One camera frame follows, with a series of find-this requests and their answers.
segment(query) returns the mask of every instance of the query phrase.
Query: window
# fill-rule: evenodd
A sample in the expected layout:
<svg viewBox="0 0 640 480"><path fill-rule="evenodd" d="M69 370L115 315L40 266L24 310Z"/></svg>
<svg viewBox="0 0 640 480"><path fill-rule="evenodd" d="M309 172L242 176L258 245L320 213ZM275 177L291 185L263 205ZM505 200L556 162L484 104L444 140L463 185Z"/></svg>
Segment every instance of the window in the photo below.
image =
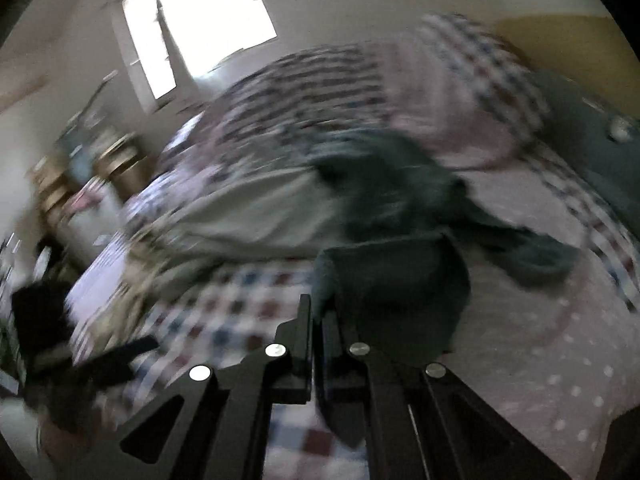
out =
<svg viewBox="0 0 640 480"><path fill-rule="evenodd" d="M262 0L159 0L166 23L192 76L276 37ZM175 77L158 23L156 0L124 0L124 14L142 69L156 99Z"/></svg>

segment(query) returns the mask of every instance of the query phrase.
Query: pillow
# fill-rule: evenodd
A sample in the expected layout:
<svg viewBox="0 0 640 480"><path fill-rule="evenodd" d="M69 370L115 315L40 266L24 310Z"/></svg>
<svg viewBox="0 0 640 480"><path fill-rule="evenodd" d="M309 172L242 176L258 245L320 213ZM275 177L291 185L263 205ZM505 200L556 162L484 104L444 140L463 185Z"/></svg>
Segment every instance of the pillow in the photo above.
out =
<svg viewBox="0 0 640 480"><path fill-rule="evenodd" d="M459 14L376 43L391 127L452 170L511 160L542 127L546 103L521 56Z"/></svg>
<svg viewBox="0 0 640 480"><path fill-rule="evenodd" d="M550 115L540 138L640 237L640 131L598 95L569 78L537 70Z"/></svg>

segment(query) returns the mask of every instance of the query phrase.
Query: silver screw head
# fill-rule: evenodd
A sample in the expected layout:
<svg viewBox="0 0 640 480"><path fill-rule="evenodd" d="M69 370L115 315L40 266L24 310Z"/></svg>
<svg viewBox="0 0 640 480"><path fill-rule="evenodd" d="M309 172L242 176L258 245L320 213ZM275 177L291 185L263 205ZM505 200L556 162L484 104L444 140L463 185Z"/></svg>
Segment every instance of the silver screw head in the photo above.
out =
<svg viewBox="0 0 640 480"><path fill-rule="evenodd" d="M273 343L264 349L264 353L269 357L281 357L287 353L287 347L284 345Z"/></svg>
<svg viewBox="0 0 640 480"><path fill-rule="evenodd" d="M447 373L447 369L440 363L428 364L424 371L427 372L429 377L434 379L441 379Z"/></svg>
<svg viewBox="0 0 640 480"><path fill-rule="evenodd" d="M189 377L193 381L206 381L211 375L211 368L205 365L194 366L189 370Z"/></svg>
<svg viewBox="0 0 640 480"><path fill-rule="evenodd" d="M354 343L349 347L349 353L351 355L363 356L367 355L371 350L371 347L366 343Z"/></svg>

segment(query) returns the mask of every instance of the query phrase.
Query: dark gray cushion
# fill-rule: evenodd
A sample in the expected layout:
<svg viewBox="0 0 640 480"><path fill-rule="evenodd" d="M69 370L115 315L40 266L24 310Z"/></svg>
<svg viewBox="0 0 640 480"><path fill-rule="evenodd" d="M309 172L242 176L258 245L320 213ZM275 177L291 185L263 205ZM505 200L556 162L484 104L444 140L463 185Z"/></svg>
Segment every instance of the dark gray cushion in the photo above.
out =
<svg viewBox="0 0 640 480"><path fill-rule="evenodd" d="M577 83L548 70L532 75L551 108L540 138L590 184L640 237L640 132L629 142L610 136L620 113Z"/></svg>

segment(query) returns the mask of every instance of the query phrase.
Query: dark green cloth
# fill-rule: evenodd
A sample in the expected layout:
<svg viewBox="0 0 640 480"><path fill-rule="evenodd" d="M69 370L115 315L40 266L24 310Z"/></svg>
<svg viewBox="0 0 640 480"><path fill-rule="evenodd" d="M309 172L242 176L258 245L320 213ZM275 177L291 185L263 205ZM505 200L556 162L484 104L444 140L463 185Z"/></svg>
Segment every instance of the dark green cloth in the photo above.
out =
<svg viewBox="0 0 640 480"><path fill-rule="evenodd" d="M334 297L365 342L407 364L442 353L468 300L466 267L449 237L479 244L523 286L561 280L576 260L575 248L489 215L460 177L401 132L328 134L307 162L343 198L346 237L356 242L318 256L314 313Z"/></svg>

